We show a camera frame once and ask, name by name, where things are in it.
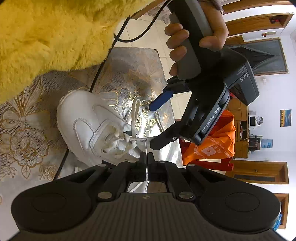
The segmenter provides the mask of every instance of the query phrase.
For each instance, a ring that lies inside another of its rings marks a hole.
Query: hand
[[[213,36],[206,36],[199,42],[199,46],[202,48],[208,48],[212,51],[218,51],[223,48],[226,38],[228,36],[228,29],[222,18],[220,11],[208,2],[199,2],[202,7],[207,20],[213,30]],[[189,37],[188,30],[183,29],[179,23],[169,24],[165,28],[165,34],[171,36],[167,41],[167,46],[173,49],[170,53],[170,58],[173,61],[179,61],[187,53],[185,46],[180,44]],[[170,75],[175,76],[178,73],[177,63],[174,63],[170,69]]]

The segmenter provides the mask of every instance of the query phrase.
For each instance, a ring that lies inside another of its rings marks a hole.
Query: black cord
[[[161,13],[161,11],[165,8],[165,6],[170,2],[171,0],[166,0],[166,2],[161,6],[161,8],[159,9],[159,11],[157,12],[157,14],[155,15],[155,17],[153,18],[152,22],[148,25],[148,27],[145,29],[145,31],[143,33],[141,33],[139,36],[130,39],[130,40],[124,40],[124,39],[120,39],[118,38],[119,42],[122,43],[131,43],[133,41],[138,40],[139,38],[143,37],[145,33],[148,32],[148,30],[151,28],[151,26],[154,24],[154,22],[156,21],[157,17],[159,16],[159,14]]]
[[[93,91],[93,89],[94,89],[94,86],[95,86],[95,84],[96,84],[96,81],[98,80],[98,77],[99,77],[100,73],[102,72],[102,69],[103,69],[103,67],[104,67],[104,65],[105,65],[105,63],[106,63],[106,60],[107,60],[107,58],[108,58],[108,56],[109,56],[111,50],[113,49],[113,47],[115,46],[116,42],[118,41],[120,35],[121,35],[122,32],[124,31],[124,29],[125,29],[126,25],[128,24],[128,21],[129,21],[129,20],[130,20],[130,17],[128,17],[128,18],[124,21],[124,23],[123,23],[121,29],[119,30],[117,36],[115,36],[115,39],[114,39],[114,41],[113,41],[113,43],[112,43],[112,45],[111,45],[111,48],[109,49],[109,52],[108,52],[108,54],[107,54],[107,57],[106,57],[106,58],[104,59],[104,61],[101,63],[101,65],[100,65],[100,67],[99,67],[99,69],[98,69],[98,71],[97,71],[97,73],[96,73],[96,76],[94,77],[94,80],[93,80],[93,82],[92,82],[92,84],[91,84],[91,87],[90,87],[90,89],[89,89],[89,92],[90,92],[90,93],[91,93],[91,92]],[[61,164],[59,165],[59,168],[58,168],[58,170],[57,170],[57,173],[55,174],[55,176],[54,176],[54,178],[53,178],[53,181],[55,181],[55,180],[58,178],[58,176],[60,175],[61,170],[62,170],[62,168],[63,168],[63,166],[64,166],[64,164],[65,164],[65,161],[66,161],[66,159],[67,159],[67,157],[68,157],[68,154],[69,154],[69,149],[67,148],[67,150],[66,150],[66,152],[65,152],[65,154],[64,154],[64,157],[63,157],[63,159],[62,159],[62,161],[61,161]]]

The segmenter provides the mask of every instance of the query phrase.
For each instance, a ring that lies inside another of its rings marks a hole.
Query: orange bag
[[[223,159],[234,156],[235,140],[234,116],[224,110],[219,120],[199,146],[191,143],[182,155],[183,164],[187,165],[199,159]]]

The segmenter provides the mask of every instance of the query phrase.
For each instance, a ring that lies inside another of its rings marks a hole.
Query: metal bolt
[[[193,197],[193,193],[192,192],[180,192],[179,197],[182,199],[190,199]]]
[[[112,197],[112,193],[110,192],[100,192],[98,193],[98,197],[102,199],[109,199]]]

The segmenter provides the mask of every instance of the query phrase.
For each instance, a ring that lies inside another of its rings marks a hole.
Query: shoelace
[[[126,153],[128,153],[130,150],[134,149],[137,146],[136,140],[148,140],[148,138],[136,138],[136,118],[139,114],[139,109],[141,105],[140,99],[135,99],[133,101],[132,110],[131,110],[131,132],[132,137],[129,137],[128,134],[123,133],[118,130],[115,126],[114,133],[109,134],[105,138],[105,144],[107,144],[107,147],[102,150],[104,153],[109,153],[113,148],[116,148],[116,146],[119,144],[119,142],[123,142],[126,146],[125,150],[121,154],[115,154],[116,159],[122,158]]]

